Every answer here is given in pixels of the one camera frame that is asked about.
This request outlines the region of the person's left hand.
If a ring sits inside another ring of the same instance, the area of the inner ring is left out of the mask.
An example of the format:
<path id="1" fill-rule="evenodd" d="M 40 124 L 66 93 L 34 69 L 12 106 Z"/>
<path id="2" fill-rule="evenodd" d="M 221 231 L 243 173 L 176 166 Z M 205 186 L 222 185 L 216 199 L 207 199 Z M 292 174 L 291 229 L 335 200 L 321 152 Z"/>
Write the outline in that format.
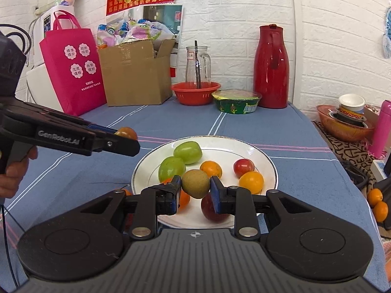
<path id="1" fill-rule="evenodd" d="M 13 162 L 7 167 L 5 174 L 1 174 L 0 178 L 0 197 L 11 199 L 15 196 L 19 189 L 19 185 L 26 175 L 29 167 L 29 161 L 38 157 L 38 149 L 33 146 L 26 157 L 22 161 Z"/>

